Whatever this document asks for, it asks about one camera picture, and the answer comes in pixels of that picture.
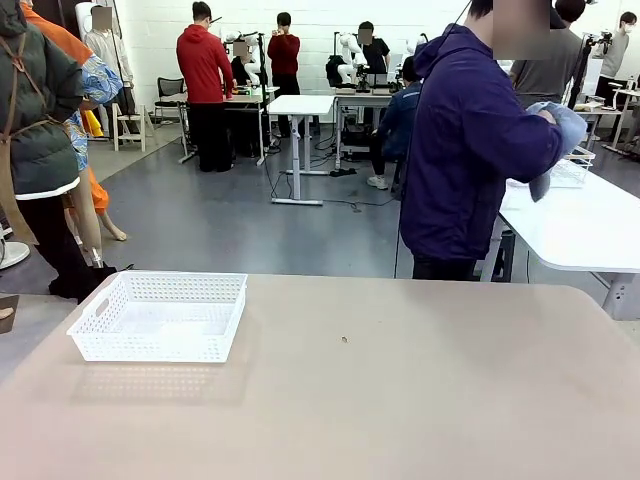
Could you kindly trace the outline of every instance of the green puffer jacket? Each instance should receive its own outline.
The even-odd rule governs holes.
[[[47,114],[57,121],[71,117],[82,102],[82,71],[36,27],[27,25],[20,0],[0,0],[0,35],[17,54],[20,35],[26,33],[23,62],[44,95],[47,106],[29,83],[18,74],[16,112],[11,132],[46,120]],[[9,116],[13,90],[12,59],[0,46],[0,132]],[[55,191],[78,178],[78,164],[69,137],[61,125],[48,123],[13,137],[11,142],[11,174],[16,195]]]

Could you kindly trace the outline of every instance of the white wall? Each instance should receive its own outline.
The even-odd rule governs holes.
[[[151,107],[157,99],[156,79],[179,78],[175,46],[178,36],[191,23],[192,0],[118,0],[124,40],[136,76],[136,95]],[[300,86],[304,93],[328,91],[325,74],[327,58],[333,53],[333,32],[357,30],[360,22],[372,21],[376,34],[385,39],[392,53],[402,54],[405,40],[419,33],[433,38],[453,22],[467,0],[421,0],[389,2],[369,0],[366,7],[344,0],[233,0],[209,2],[214,17],[223,19],[214,28],[258,30],[267,35],[275,27],[279,12],[288,11],[293,19],[292,33],[301,38],[299,56]],[[613,29],[620,13],[633,10],[640,14],[640,0],[601,0],[587,6],[584,17],[573,27],[576,33]],[[640,29],[634,33],[628,58],[621,74],[640,73]]]

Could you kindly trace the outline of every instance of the red shirt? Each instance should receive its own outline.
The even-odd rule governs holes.
[[[233,73],[222,42],[200,25],[190,25],[178,38],[178,64],[187,84],[189,103],[222,103],[233,89]]]
[[[267,54],[274,75],[295,75],[298,72],[300,39],[295,35],[276,35],[269,41]]]

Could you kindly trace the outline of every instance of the sneaker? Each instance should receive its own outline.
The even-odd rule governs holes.
[[[367,179],[367,185],[375,187],[378,190],[387,190],[389,188],[384,177],[378,177],[377,175],[375,177],[369,177],[369,179]]]

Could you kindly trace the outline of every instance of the blue jacket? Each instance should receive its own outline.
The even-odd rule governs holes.
[[[528,183],[560,159],[561,130],[527,114],[493,51],[466,27],[416,52],[424,86],[400,218],[414,255],[479,260],[507,178]]]
[[[387,113],[378,127],[378,135],[384,142],[382,155],[385,157],[401,160],[407,157],[421,87],[420,82],[415,82],[391,97]]]

